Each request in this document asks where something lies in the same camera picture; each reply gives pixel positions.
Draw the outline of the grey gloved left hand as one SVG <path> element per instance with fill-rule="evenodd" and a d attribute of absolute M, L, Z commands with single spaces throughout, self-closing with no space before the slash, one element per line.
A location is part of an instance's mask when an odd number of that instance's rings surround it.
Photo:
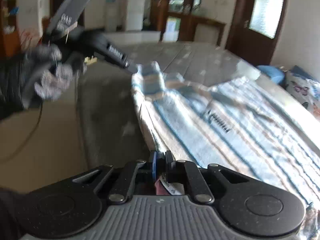
<path fill-rule="evenodd" d="M 57 100 L 78 72 L 73 61 L 62 61 L 62 53 L 56 45 L 29 49 L 23 64 L 21 100 L 24 109 L 36 107 L 43 101 Z"/>

